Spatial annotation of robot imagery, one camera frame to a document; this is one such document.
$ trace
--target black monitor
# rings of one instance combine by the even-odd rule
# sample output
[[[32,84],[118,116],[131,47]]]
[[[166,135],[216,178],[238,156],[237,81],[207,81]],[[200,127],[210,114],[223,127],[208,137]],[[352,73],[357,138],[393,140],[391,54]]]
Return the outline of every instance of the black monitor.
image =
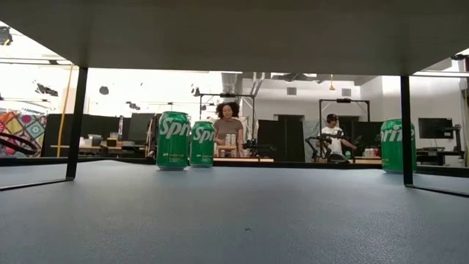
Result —
[[[419,118],[418,131],[421,139],[453,139],[452,118]]]
[[[149,114],[135,114],[132,113],[130,119],[130,128],[128,140],[136,144],[144,144],[147,141],[147,132],[149,121],[155,116],[153,113]]]
[[[382,124],[383,122],[352,122],[352,143],[359,143],[361,147],[379,147]]]

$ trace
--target ventilation duct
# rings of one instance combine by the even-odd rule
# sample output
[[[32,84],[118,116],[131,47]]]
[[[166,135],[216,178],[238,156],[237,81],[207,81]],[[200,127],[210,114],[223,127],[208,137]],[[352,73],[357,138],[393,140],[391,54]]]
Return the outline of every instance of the ventilation duct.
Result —
[[[229,93],[235,95],[241,95],[243,93],[243,77],[241,74],[237,73],[222,73],[221,74],[221,86],[222,93]],[[240,98],[219,98],[217,99],[218,103],[223,102],[237,102],[240,103]]]

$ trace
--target man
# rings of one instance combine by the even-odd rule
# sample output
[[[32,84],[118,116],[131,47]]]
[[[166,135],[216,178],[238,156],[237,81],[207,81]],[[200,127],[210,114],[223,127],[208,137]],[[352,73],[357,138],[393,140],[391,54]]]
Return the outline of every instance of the man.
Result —
[[[327,125],[324,128],[322,128],[321,133],[337,135],[338,131],[343,132],[342,129],[337,126],[337,121],[339,121],[339,118],[337,117],[336,114],[328,114],[326,121],[327,121]],[[325,144],[326,147],[329,147],[332,153],[342,154],[341,143],[351,148],[352,150],[357,149],[356,146],[354,146],[352,143],[348,142],[345,139],[336,139],[336,138],[330,138],[330,139],[332,140],[331,144],[328,144],[327,142],[323,142],[323,144]]]

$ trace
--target sprite can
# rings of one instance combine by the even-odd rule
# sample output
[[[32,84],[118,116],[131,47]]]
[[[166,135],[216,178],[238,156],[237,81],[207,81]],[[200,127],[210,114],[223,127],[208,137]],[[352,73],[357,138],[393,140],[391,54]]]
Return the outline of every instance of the sprite can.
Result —
[[[412,167],[417,168],[416,130],[412,128]],[[386,120],[381,125],[381,158],[386,172],[402,173],[402,120]]]
[[[208,167],[213,165],[213,140],[215,129],[211,122],[198,121],[192,128],[191,166]]]
[[[188,165],[189,132],[186,113],[166,111],[160,118],[156,164],[162,170],[183,170]]]

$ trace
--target desk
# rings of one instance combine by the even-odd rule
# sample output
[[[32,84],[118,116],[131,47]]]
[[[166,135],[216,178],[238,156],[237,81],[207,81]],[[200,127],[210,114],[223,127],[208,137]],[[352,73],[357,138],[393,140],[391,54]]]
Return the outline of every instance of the desk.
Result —
[[[57,145],[51,145],[52,148],[57,148],[59,146]],[[120,147],[108,147],[104,144],[100,145],[100,146],[81,146],[80,147],[80,150],[90,150],[90,151],[93,151],[93,150],[96,150],[96,151],[99,151],[101,147],[107,147],[109,150],[122,150],[122,146]],[[70,148],[70,146],[67,146],[67,145],[63,145],[63,146],[60,146],[60,148],[64,148],[64,149],[68,149]],[[139,150],[145,150],[145,147],[139,147]]]
[[[57,179],[65,167],[6,167],[1,177]],[[0,191],[1,263],[385,263],[384,256],[407,263],[409,254],[418,264],[468,259],[467,199],[408,189],[402,176],[375,169],[165,172],[96,161],[79,164],[76,177]],[[427,186],[469,186],[466,179],[425,178]]]
[[[213,161],[273,162],[273,158],[213,158]]]
[[[63,146],[60,146],[60,148],[69,149],[70,146],[63,145]],[[102,144],[100,146],[81,146],[79,148],[80,153],[91,153],[92,155],[101,155],[101,156],[107,156],[108,153],[119,155],[119,154],[133,154],[133,153],[137,153],[141,151],[145,151],[145,147],[134,147],[134,148],[127,147],[127,146],[107,147],[105,144]]]
[[[351,164],[381,164],[381,158],[367,158],[367,157],[355,157],[355,162],[353,159],[350,159]]]
[[[447,155],[458,156],[457,151],[417,150],[417,162],[427,162],[438,166],[445,165]]]

